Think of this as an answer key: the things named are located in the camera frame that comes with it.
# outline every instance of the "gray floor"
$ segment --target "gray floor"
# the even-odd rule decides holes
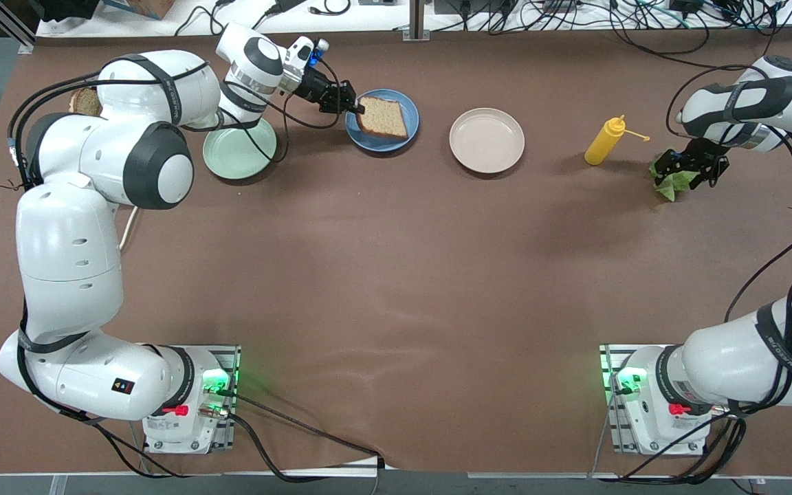
[[[0,39],[0,97],[17,59],[17,44]],[[0,494],[42,495],[51,491],[50,476],[0,476]],[[287,485],[273,477],[214,476],[188,480],[146,480],[137,476],[69,476],[63,495],[195,495],[240,493],[245,495],[366,495],[370,479],[336,479],[308,485]],[[792,494],[792,481],[769,480],[767,492]],[[741,495],[728,481],[712,480],[704,486],[638,487],[611,485],[596,480],[470,479],[465,474],[381,471],[378,495]]]

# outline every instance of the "blue plate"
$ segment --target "blue plate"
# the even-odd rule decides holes
[[[405,129],[408,131],[408,139],[400,141],[389,137],[365,134],[359,129],[356,115],[348,112],[348,115],[346,115],[346,132],[354,143],[369,151],[386,153],[387,151],[398,150],[415,138],[417,127],[421,124],[421,116],[418,115],[417,107],[415,107],[415,103],[411,98],[392,89],[373,89],[359,95],[357,99],[359,100],[359,98],[364,96],[375,96],[382,98],[382,100],[399,101],[399,107],[402,109],[402,120],[405,121]]]

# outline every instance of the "black sticker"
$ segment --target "black sticker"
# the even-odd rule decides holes
[[[112,384],[112,391],[130,395],[130,392],[133,392],[134,385],[135,383],[130,382],[129,379],[116,378],[115,382]]]

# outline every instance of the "red button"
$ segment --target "red button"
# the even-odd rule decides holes
[[[692,408],[686,407],[683,404],[668,404],[668,412],[672,413],[674,416],[679,416],[683,413],[688,413],[691,410]]]
[[[188,416],[188,406],[182,404],[176,407],[165,407],[161,410],[161,413],[173,413],[176,414],[176,416]]]

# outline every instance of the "bread slice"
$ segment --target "bread slice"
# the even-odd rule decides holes
[[[81,88],[73,91],[69,99],[69,112],[82,113],[85,116],[98,116],[103,113],[97,90],[94,88]]]
[[[408,129],[398,101],[364,96],[359,98],[359,104],[365,107],[365,113],[356,114],[356,122],[362,132],[380,138],[408,139]]]

